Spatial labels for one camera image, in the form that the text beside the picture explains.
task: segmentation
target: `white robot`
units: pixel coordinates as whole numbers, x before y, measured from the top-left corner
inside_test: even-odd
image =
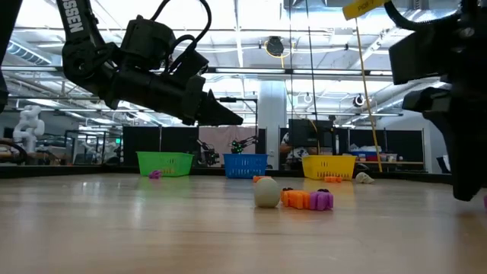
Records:
[[[39,119],[39,106],[26,106],[21,111],[21,121],[14,129],[14,142],[22,146],[27,153],[36,151],[37,137],[44,134],[44,121]]]

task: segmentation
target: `egg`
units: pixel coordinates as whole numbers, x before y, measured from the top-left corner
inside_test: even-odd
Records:
[[[281,199],[281,190],[274,179],[262,178],[256,183],[253,197],[257,207],[274,208]]]

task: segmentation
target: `small purple object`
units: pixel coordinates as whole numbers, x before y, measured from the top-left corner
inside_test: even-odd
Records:
[[[161,177],[162,177],[162,172],[160,172],[159,170],[152,171],[149,174],[149,179],[159,179]]]
[[[313,192],[310,195],[311,210],[327,210],[333,208],[333,195],[323,191]]]

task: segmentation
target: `orange toy block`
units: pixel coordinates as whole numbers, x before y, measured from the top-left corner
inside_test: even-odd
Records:
[[[272,177],[270,177],[270,176],[254,176],[253,182],[257,183],[260,179],[264,179],[264,178],[272,178]]]
[[[281,191],[281,201],[286,207],[310,209],[311,195],[303,190],[286,190]]]
[[[325,177],[325,183],[341,183],[341,177]]]

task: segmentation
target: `plastic basket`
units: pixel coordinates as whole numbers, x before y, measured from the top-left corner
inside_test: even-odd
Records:
[[[138,167],[142,176],[160,170],[163,176],[179,177],[189,174],[193,155],[179,152],[137,151]]]
[[[351,180],[355,166],[355,156],[318,155],[303,157],[304,176],[313,180],[324,177],[341,177]]]
[[[228,178],[251,179],[266,174],[267,155],[223,155]]]

